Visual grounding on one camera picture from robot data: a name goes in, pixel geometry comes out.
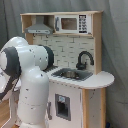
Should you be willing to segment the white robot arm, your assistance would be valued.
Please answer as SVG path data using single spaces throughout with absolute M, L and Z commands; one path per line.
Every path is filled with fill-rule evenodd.
M 53 63 L 54 54 L 49 47 L 30 45 L 22 37 L 11 38 L 0 50 L 0 68 L 4 75 L 0 100 L 8 99 L 21 81 L 17 108 L 19 128 L 46 128 L 49 78 L 44 70 Z

